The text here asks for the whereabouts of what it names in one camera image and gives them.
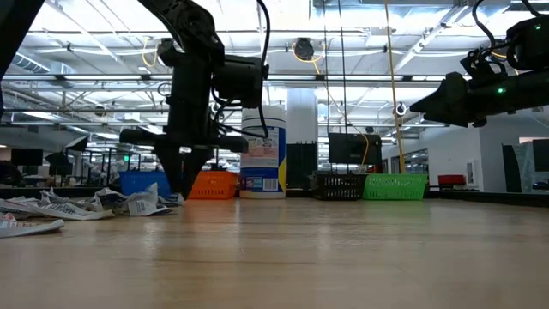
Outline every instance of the pipe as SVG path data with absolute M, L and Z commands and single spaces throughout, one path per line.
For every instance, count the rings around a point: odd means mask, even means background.
M 61 113 L 71 113 L 71 112 L 93 112 L 93 113 L 116 113 L 116 112 L 169 112 L 168 109 L 27 109 L 27 108 L 8 108 L 4 110 L 5 112 L 61 112 Z M 226 108 L 225 112 L 240 112 L 241 108 Z

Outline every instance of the table surface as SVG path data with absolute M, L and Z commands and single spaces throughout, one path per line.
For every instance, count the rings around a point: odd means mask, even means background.
M 189 201 L 0 239 L 2 308 L 546 308 L 549 209 Z

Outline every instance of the monitor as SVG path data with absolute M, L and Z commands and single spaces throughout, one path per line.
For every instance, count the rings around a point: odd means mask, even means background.
M 11 164 L 15 166 L 41 166 L 44 162 L 42 149 L 11 149 Z
M 379 135 L 329 133 L 330 163 L 361 164 L 366 151 L 366 140 L 370 146 L 365 164 L 381 165 L 381 138 Z

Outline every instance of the newspaper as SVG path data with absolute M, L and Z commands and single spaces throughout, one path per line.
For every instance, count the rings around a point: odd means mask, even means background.
M 109 209 L 115 214 L 122 214 L 128 212 L 128 205 L 124 204 L 127 199 L 128 197 L 121 193 L 109 188 L 103 188 L 95 192 L 91 204 L 93 204 L 96 209 Z
M 38 200 L 35 198 L 17 197 L 9 200 L 3 200 L 0 198 L 0 213 L 10 213 L 17 220 L 27 219 L 34 214 L 28 203 L 36 203 Z
M 73 203 L 48 202 L 49 201 L 47 199 L 43 199 L 40 206 L 30 203 L 29 207 L 36 213 L 67 220 L 87 221 L 110 218 L 114 216 L 111 210 L 100 212 L 87 211 L 75 206 Z
M 55 220 L 51 223 L 37 224 L 18 221 L 12 214 L 0 215 L 0 238 L 24 236 L 36 233 L 45 233 L 64 227 L 63 220 Z
M 130 213 L 130 216 L 147 216 L 172 212 L 166 206 L 158 204 L 156 183 L 150 185 L 144 192 L 134 193 L 129 197 L 105 188 L 95 192 L 94 198 L 98 208 L 109 209 L 116 214 Z
M 172 212 L 166 206 L 158 205 L 158 184 L 150 185 L 145 192 L 134 193 L 123 202 L 127 205 L 130 216 L 164 215 Z
M 93 203 L 91 203 L 89 201 L 78 201 L 77 202 L 77 201 L 72 201 L 67 197 L 60 197 L 59 195 L 57 195 L 53 191 L 53 188 L 50 188 L 49 191 L 42 190 L 40 192 L 40 194 L 42 195 L 42 200 L 47 199 L 49 201 L 49 203 L 55 203 L 55 204 L 71 203 L 74 206 L 76 206 L 80 209 L 87 210 L 87 211 L 103 211 L 103 209 L 98 209 L 96 207 L 96 205 L 94 205 Z

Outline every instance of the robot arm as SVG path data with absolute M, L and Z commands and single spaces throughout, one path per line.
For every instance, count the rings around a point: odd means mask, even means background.
M 173 67 L 165 134 L 124 130 L 120 142 L 154 146 L 172 191 L 186 199 L 202 166 L 212 158 L 213 149 L 248 151 L 243 137 L 220 134 L 225 129 L 209 110 L 210 93 L 218 92 L 219 98 L 215 98 L 223 107 L 237 100 L 238 106 L 260 108 L 268 66 L 263 65 L 264 59 L 225 55 L 213 17 L 190 0 L 139 2 L 164 23 L 184 53 L 178 52 L 170 39 L 159 46 L 159 57 Z M 192 149 L 184 157 L 184 164 L 181 147 Z

